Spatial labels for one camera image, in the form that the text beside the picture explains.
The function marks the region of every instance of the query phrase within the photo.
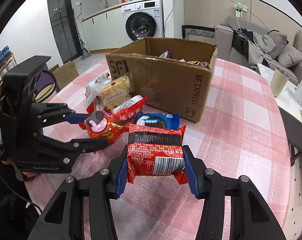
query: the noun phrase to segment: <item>faucet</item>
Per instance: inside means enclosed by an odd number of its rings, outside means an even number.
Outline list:
[[[108,1],[107,0],[104,0],[105,1],[105,9],[109,7],[109,4],[108,4]]]

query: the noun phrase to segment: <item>screw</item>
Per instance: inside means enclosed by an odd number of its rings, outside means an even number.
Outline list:
[[[243,182],[248,182],[250,179],[249,179],[249,177],[247,177],[247,176],[241,176],[241,180],[242,180]]]
[[[102,169],[100,170],[101,175],[107,175],[109,174],[109,170],[108,169]]]
[[[65,179],[65,181],[66,181],[67,183],[71,183],[71,182],[74,181],[74,177],[69,176],[69,177],[67,177],[67,178]]]
[[[214,174],[214,170],[213,169],[206,169],[205,173],[208,175],[213,175]]]

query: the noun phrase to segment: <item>washing machine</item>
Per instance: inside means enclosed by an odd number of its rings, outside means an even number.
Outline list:
[[[125,25],[127,44],[145,37],[163,37],[162,0],[147,0],[123,5],[122,24]]]

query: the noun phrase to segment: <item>kitchen counter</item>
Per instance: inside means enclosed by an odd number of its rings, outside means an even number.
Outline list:
[[[97,16],[99,14],[102,14],[102,13],[105,13],[105,12],[108,12],[108,11],[112,11],[114,9],[117,9],[117,8],[120,8],[122,7],[123,5],[126,5],[126,4],[130,4],[130,3],[135,3],[135,2],[142,2],[142,1],[148,1],[148,0],[132,0],[132,1],[128,1],[128,2],[124,2],[124,3],[120,3],[120,4],[117,4],[117,5],[114,5],[114,6],[111,6],[111,7],[108,7],[106,9],[103,9],[101,11],[98,11],[92,15],[89,15],[89,16],[85,16],[83,19],[82,19],[82,22],[86,21],[86,20],[89,20],[91,19],[92,17],[94,16]]]

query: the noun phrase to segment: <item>bottle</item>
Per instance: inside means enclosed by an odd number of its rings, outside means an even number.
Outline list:
[[[123,3],[123,0],[116,0],[117,4]]]

